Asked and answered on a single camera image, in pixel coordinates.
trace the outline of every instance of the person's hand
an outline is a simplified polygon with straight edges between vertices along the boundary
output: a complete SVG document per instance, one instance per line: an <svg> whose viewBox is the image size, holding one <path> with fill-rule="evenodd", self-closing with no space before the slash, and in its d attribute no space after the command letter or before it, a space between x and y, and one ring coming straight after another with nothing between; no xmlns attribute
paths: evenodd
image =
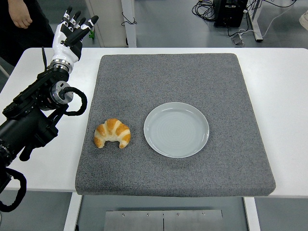
<svg viewBox="0 0 308 231"><path fill-rule="evenodd" d="M23 0L8 0L9 14L15 26L27 29L32 23L28 8Z"/></svg>

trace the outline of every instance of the gray cushion pad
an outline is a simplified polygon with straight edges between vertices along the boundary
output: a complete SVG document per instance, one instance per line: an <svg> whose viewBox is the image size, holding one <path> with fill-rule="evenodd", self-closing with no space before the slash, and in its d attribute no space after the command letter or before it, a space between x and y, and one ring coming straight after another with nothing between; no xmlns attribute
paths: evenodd
<svg viewBox="0 0 308 231"><path fill-rule="evenodd" d="M147 143L147 115L167 102L198 108L210 126L197 154L160 155ZM109 118L128 125L124 149L93 143ZM102 57L76 174L79 194L263 196L275 181L244 78L234 54L106 55Z"/></svg>

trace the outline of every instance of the robotic arm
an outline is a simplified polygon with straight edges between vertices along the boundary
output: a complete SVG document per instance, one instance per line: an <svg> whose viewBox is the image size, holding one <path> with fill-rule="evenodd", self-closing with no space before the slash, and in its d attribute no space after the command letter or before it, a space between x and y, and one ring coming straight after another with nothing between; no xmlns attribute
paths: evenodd
<svg viewBox="0 0 308 231"><path fill-rule="evenodd" d="M56 124L63 115L78 116L85 112L87 97L80 90L67 83L74 63L81 57L82 39L90 32L98 20L92 17L86 23L77 12L70 20L72 7L66 10L62 22L57 26L52 48L54 56L47 67L43 50L45 71L38 74L37 80L13 99L3 114L7 120L0 126L0 193L7 186L11 177L20 181L15 202L4 205L0 202L0 211L11 212L18 207L26 193L26 179L22 173L7 168L21 152L19 159L27 161L34 148L44 147L58 135ZM67 112L68 103L73 99L73 92L81 97L82 106L76 112ZM54 110L46 117L42 111Z"/></svg>

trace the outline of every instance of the black cable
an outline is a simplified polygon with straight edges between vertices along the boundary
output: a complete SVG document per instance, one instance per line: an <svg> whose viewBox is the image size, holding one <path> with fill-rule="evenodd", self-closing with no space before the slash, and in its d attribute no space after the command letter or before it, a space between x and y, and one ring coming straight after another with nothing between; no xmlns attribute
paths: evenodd
<svg viewBox="0 0 308 231"><path fill-rule="evenodd" d="M47 59L46 59L44 47L42 47L42 55L43 55L44 69L46 71L47 70Z"/></svg>
<svg viewBox="0 0 308 231"><path fill-rule="evenodd" d="M251 10L253 11L253 10L255 10L255 9L259 9L259 8L261 8L261 6L262 6L262 2L263 2L263 0L261 0L261 3L260 3L260 5L259 5L258 7L255 7L255 8L254 8L254 7L252 7L252 9L251 9Z"/></svg>
<svg viewBox="0 0 308 231"><path fill-rule="evenodd" d="M123 17L127 20L127 21L124 21L124 22L121 23L122 26L125 26L125 23L128 23L128 24L130 24L130 25L137 24L137 22L136 22L136 20L135 20L134 17L133 17L133 18L134 18L134 22L131 22L130 20L128 20L128 19L124 16L123 12L122 12L122 15L123 15Z"/></svg>
<svg viewBox="0 0 308 231"><path fill-rule="evenodd" d="M247 10L248 10L248 11L250 10L250 7L253 7L252 5L253 5L256 1L257 1L257 0L253 0L252 3L251 3L249 6L247 6Z"/></svg>
<svg viewBox="0 0 308 231"><path fill-rule="evenodd" d="M76 112L64 112L64 115L67 116L78 116L78 115L82 115L86 109L87 109L87 97L85 95L85 93L83 93L81 90L77 89L77 88L73 88L73 87L66 87L63 88L60 92L59 92L59 96L64 99L65 98L65 94L68 92L74 92L76 93L80 98L81 98L81 107L78 111Z"/></svg>
<svg viewBox="0 0 308 231"><path fill-rule="evenodd" d="M247 21L247 30L249 29L249 23L248 23L248 15L246 15L246 21ZM232 35L230 35L229 34L229 27L227 27L227 29L228 29L228 36L229 37L231 37L231 36L233 36L233 35L235 35L235 34L240 34L240 33L243 33L243 32L246 32L247 30L245 30L245 31L238 31L238 32L235 32L234 34L232 34Z"/></svg>
<svg viewBox="0 0 308 231"><path fill-rule="evenodd" d="M2 212L12 212L14 209L16 209L21 201L23 200L26 190L27 190L27 181L24 175L20 172L17 172L16 170L5 168L5 171L10 174L14 179L19 180L20 182L20 189L18 190L17 196L15 201L11 205L4 205L2 201L0 201L0 211Z"/></svg>
<svg viewBox="0 0 308 231"><path fill-rule="evenodd" d="M266 1L266 0L262 0L262 1L268 2L268 3L270 3L270 4L274 5L274 6L278 6L278 7L281 7L281 8L290 7L290 6L292 6L294 3L296 3L296 0L294 0L294 2L293 2L291 5L289 5L289 6L279 6L279 5L276 5L276 4L274 4L274 3L270 2L270 1Z"/></svg>
<svg viewBox="0 0 308 231"><path fill-rule="evenodd" d="M204 21L215 21L214 3L211 0L198 1L197 4L193 6L192 13L202 18Z"/></svg>

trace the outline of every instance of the person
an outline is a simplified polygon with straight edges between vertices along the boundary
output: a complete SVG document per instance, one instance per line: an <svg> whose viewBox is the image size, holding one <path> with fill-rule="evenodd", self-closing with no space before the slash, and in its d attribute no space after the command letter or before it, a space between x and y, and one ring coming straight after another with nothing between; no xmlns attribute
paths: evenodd
<svg viewBox="0 0 308 231"><path fill-rule="evenodd" d="M54 33L37 0L0 0L0 57L16 66L32 47L52 47Z"/></svg>

